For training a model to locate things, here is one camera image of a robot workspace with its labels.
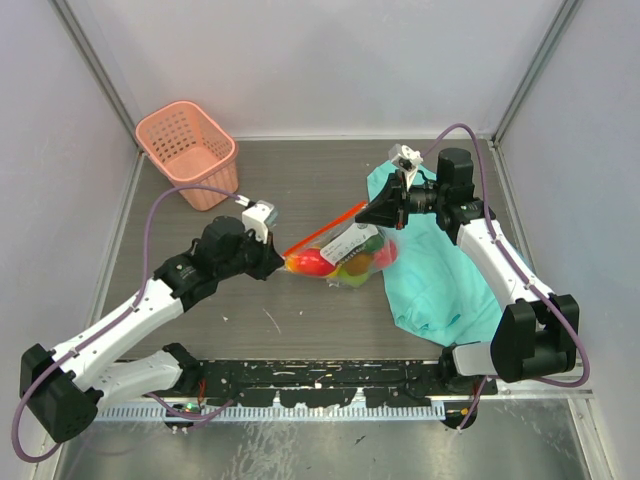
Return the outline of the clear zip top bag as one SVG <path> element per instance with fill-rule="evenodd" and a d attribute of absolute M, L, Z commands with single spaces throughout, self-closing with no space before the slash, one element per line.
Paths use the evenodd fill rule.
<path fill-rule="evenodd" d="M 384 246 L 386 240 L 394 241 L 399 253 L 399 248 L 393 234 L 375 225 L 355 222 L 355 215 L 365 206 L 366 204 L 364 202 L 355 205 L 304 240 L 289 248 L 283 254 L 284 261 L 295 252 L 307 248 L 318 248 L 322 257 L 336 266 L 336 271 L 327 277 L 300 276 L 323 279 L 328 284 L 334 286 L 346 286 L 339 283 L 337 276 L 340 271 L 344 271 L 342 265 L 353 256 L 359 253 L 368 253 L 374 256 L 374 253 Z M 381 271 L 383 270 L 375 267 L 373 259 L 369 270 L 370 278 Z"/>

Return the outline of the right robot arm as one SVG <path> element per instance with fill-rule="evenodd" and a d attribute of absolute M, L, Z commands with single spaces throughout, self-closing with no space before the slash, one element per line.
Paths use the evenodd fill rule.
<path fill-rule="evenodd" d="M 489 206 L 474 193 L 474 163 L 469 151 L 439 152 L 436 177 L 417 182 L 421 154 L 396 144 L 394 167 L 375 198 L 355 219 L 401 230 L 413 215 L 432 214 L 438 227 L 474 263 L 502 311 L 488 342 L 453 345 L 439 359 L 444 390 L 459 394 L 474 377 L 506 383 L 542 380 L 572 371 L 578 357 L 579 306 L 558 295 L 518 258 Z"/>

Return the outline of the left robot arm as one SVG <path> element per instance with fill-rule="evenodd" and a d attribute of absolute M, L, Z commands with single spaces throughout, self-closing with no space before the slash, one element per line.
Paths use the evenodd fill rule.
<path fill-rule="evenodd" d="M 130 299 L 87 330 L 50 350 L 36 343 L 20 362 L 20 410 L 28 410 L 57 444 L 86 430 L 108 406 L 161 390 L 178 396 L 200 384 L 199 363 L 169 345 L 129 364 L 117 359 L 157 328 L 247 275 L 265 280 L 284 265 L 265 205 L 240 218 L 220 216 L 183 253 L 167 259 Z"/>

